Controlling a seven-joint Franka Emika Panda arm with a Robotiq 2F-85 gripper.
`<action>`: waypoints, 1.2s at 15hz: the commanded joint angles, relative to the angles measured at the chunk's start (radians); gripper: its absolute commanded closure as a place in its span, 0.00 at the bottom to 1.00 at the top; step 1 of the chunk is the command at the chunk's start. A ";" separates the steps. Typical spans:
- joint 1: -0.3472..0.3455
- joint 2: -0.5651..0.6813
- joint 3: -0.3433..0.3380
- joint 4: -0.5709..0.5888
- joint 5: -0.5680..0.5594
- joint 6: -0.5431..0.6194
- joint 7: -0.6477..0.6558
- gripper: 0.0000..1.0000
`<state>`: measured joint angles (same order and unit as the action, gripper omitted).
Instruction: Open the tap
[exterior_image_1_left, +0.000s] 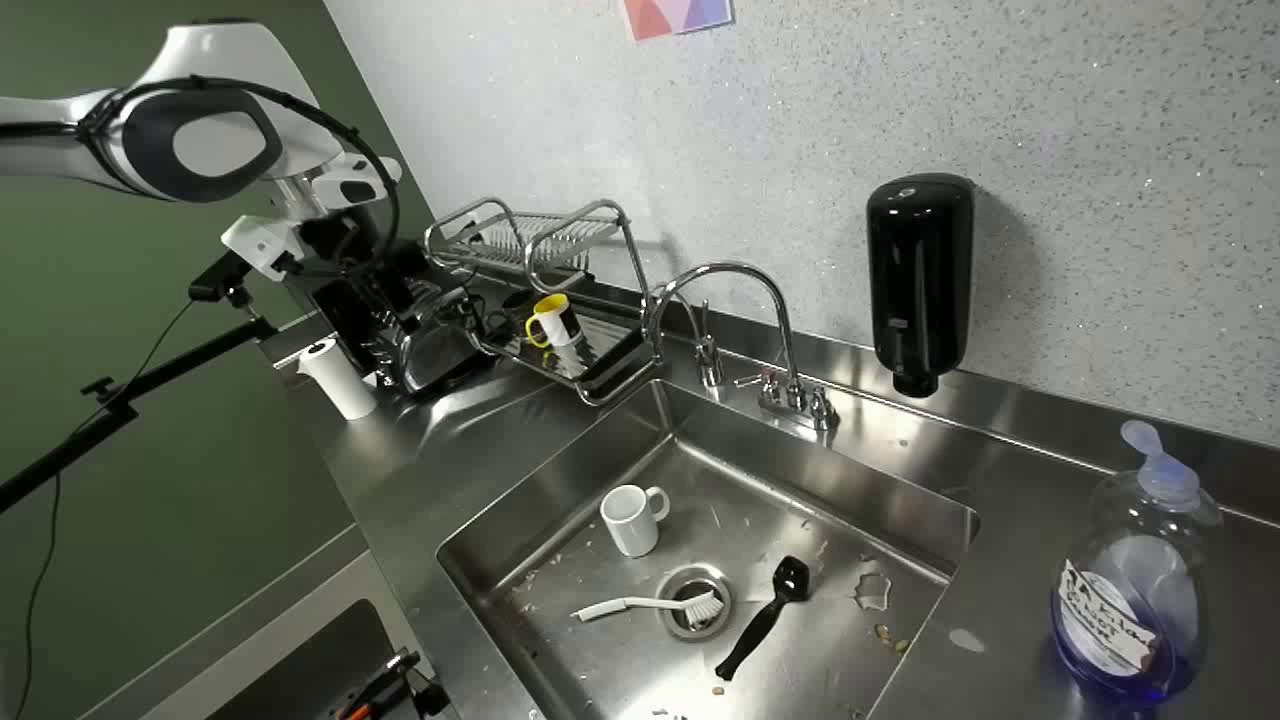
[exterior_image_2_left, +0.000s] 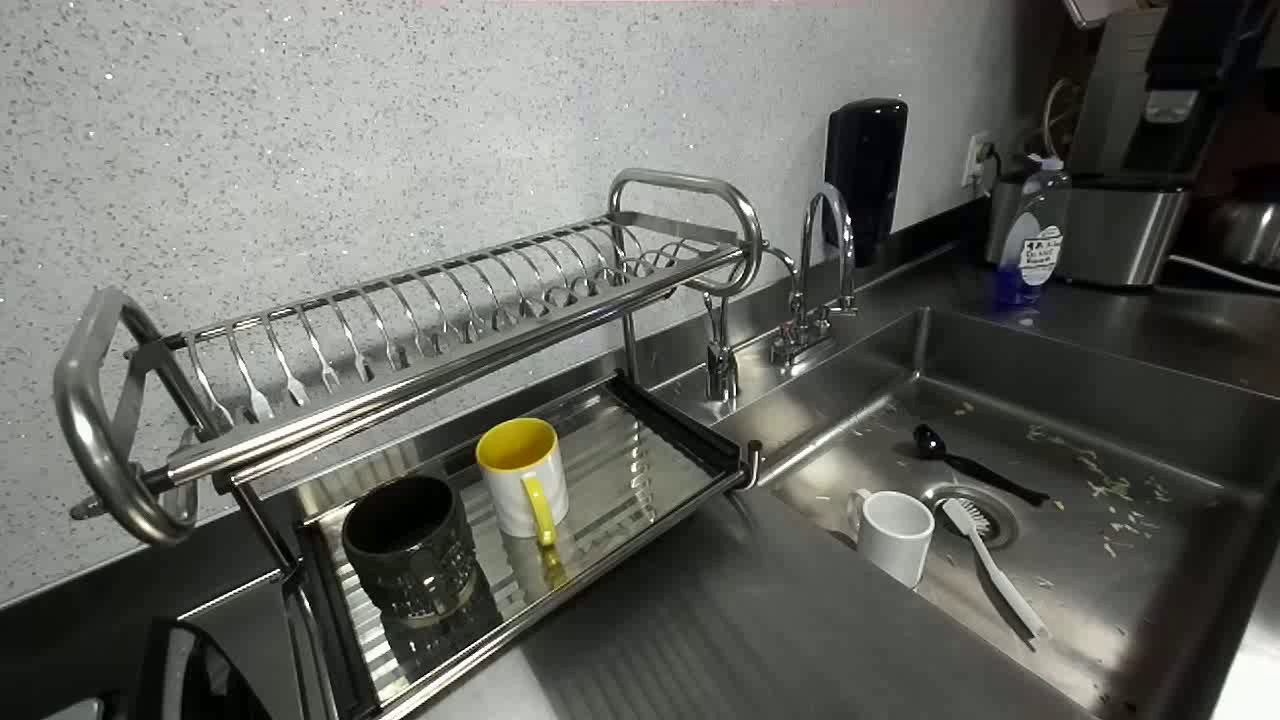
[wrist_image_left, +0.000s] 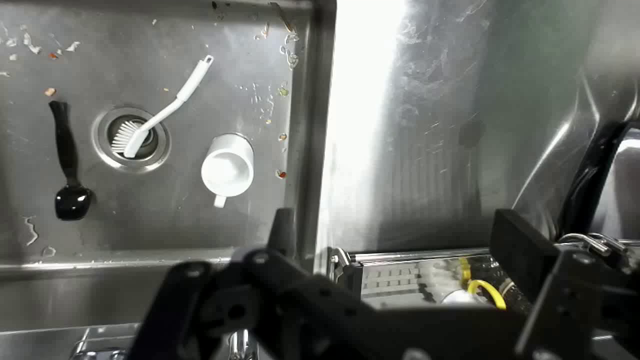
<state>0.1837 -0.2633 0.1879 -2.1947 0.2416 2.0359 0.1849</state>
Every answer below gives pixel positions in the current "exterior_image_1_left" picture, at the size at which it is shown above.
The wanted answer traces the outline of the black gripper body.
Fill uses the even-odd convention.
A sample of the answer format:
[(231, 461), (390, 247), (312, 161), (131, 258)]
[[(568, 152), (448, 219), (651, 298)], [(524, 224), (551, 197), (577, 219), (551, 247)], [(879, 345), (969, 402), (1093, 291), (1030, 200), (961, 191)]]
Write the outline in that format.
[(390, 371), (395, 309), (377, 260), (325, 263), (316, 272), (312, 301), (336, 327), (359, 371)]

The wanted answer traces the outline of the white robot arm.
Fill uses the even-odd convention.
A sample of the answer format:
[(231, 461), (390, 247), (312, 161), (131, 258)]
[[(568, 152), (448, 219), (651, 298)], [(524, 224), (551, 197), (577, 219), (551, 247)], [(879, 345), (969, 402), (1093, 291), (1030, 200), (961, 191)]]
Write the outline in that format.
[(84, 179), (122, 197), (217, 204), (274, 185), (280, 217), (239, 217), (220, 272), (286, 281), (312, 224), (387, 204), (399, 230), (399, 163), (326, 115), (270, 28), (173, 25), (128, 89), (4, 98), (0, 171)]

